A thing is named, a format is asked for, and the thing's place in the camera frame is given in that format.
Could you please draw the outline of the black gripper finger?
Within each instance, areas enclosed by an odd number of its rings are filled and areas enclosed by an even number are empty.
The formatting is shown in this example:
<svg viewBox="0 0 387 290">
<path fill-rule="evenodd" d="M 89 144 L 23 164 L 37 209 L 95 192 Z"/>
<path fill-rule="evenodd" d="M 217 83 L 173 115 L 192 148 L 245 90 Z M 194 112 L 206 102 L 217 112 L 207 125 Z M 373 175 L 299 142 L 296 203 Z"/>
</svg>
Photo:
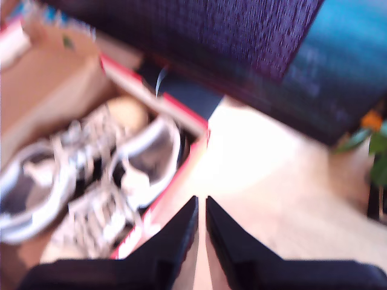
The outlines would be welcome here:
<svg viewBox="0 0 387 290">
<path fill-rule="evenodd" d="M 246 232 L 219 203 L 206 198 L 206 229 L 232 289 L 266 289 L 262 270 L 282 259 Z"/>
<path fill-rule="evenodd" d="M 198 198 L 191 197 L 126 259 L 127 289 L 192 289 L 198 252 Z"/>
</svg>

